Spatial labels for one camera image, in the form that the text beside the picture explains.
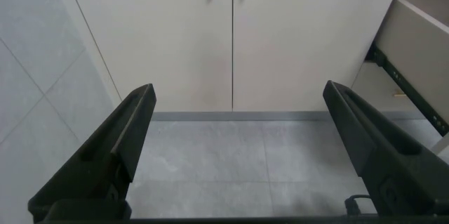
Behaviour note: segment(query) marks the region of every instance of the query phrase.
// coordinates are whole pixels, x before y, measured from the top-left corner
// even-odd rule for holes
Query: cabinet door
[[[234,110],[327,110],[351,86],[391,0],[234,0]]]
[[[78,0],[122,98],[153,83],[156,111],[232,109],[232,0]]]

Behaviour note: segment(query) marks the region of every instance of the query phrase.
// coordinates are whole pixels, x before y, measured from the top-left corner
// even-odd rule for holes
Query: gold handle
[[[402,92],[402,91],[396,90],[396,93],[393,94],[393,97],[395,97],[395,98],[403,98],[403,97],[407,97],[407,95],[404,92]]]

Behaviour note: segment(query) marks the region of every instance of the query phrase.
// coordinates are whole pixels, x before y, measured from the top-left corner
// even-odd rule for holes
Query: tiled wall
[[[0,0],[0,223],[32,223],[28,199],[112,110],[61,0]]]

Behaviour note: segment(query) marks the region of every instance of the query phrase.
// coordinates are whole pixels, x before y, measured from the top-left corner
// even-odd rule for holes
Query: baseboard
[[[419,112],[383,112],[389,119],[425,119]],[[155,112],[153,121],[331,120],[329,112]]]

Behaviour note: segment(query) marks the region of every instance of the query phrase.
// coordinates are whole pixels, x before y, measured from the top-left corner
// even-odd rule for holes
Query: tile floor
[[[427,147],[441,138],[397,124]],[[366,193],[331,121],[153,121],[127,200],[133,218],[338,216]]]

